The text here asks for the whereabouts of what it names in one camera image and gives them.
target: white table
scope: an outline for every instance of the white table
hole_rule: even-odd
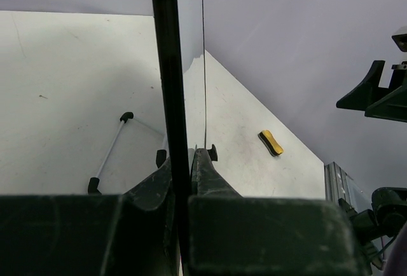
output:
[[[165,131],[153,17],[0,11],[0,193],[124,192],[152,173]],[[211,55],[207,143],[243,195],[324,198],[322,162]],[[272,157],[257,133],[285,149]]]

